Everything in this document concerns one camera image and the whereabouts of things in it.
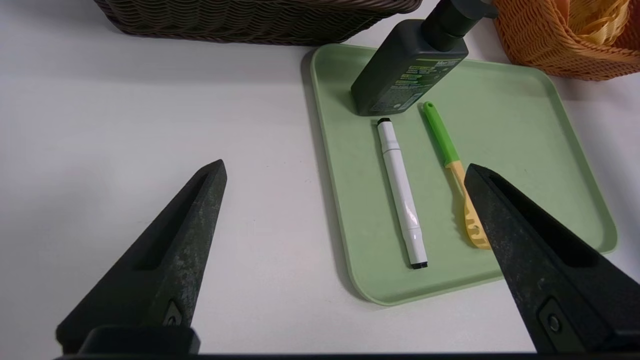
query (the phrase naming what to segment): screw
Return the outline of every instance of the screw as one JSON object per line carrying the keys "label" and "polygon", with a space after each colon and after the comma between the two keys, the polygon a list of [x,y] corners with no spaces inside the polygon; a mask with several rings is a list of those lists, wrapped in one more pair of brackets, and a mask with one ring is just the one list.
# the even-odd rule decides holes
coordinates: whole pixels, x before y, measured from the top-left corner
{"label": "screw", "polygon": [[560,324],[560,320],[558,319],[556,314],[549,315],[549,317],[547,318],[547,324],[553,332],[560,332],[560,330],[562,329],[562,325]]}

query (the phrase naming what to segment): white table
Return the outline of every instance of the white table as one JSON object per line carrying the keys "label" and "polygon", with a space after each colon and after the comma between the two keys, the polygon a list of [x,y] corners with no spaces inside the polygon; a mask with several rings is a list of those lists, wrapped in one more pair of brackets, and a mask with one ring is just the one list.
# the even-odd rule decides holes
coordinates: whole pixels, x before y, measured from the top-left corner
{"label": "white table", "polygon": [[[434,4],[348,43],[377,47]],[[470,58],[506,62],[491,22],[466,39]],[[0,48],[3,359],[57,356],[55,326],[218,158],[202,352],[534,350],[504,281],[396,307],[355,293],[301,65],[311,49],[129,37],[89,0],[0,2]],[[554,81],[618,226],[609,258],[639,280],[640,76]]]}

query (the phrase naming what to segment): brown wicker basket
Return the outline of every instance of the brown wicker basket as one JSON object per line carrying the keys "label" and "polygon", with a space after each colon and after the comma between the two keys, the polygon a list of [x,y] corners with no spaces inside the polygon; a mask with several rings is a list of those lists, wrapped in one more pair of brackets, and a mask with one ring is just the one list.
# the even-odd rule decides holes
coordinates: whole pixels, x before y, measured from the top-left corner
{"label": "brown wicker basket", "polygon": [[421,0],[94,0],[120,31],[280,45],[343,42]]}

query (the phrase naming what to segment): white marker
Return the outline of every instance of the white marker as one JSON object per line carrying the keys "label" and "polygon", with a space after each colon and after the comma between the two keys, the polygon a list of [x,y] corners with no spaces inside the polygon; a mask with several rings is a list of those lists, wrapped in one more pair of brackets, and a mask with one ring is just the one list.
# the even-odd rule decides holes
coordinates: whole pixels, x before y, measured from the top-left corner
{"label": "white marker", "polygon": [[389,118],[385,117],[378,121],[378,134],[411,267],[414,269],[426,268],[427,253],[424,250],[424,242],[422,242],[422,230],[420,230],[418,214],[415,212],[400,145],[398,145],[394,126]]}

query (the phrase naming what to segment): woven basket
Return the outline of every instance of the woven basket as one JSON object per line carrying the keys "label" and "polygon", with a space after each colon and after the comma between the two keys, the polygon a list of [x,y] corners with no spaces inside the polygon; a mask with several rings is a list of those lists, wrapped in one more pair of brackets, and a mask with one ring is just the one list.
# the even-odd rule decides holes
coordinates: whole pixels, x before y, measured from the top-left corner
{"label": "woven basket", "polygon": [[576,36],[554,0],[494,0],[500,41],[512,63],[547,74],[583,80],[607,80],[640,72],[640,4],[629,3],[629,20],[613,46]]}
{"label": "woven basket", "polygon": [[94,0],[130,35],[323,45],[412,12],[421,0]]}

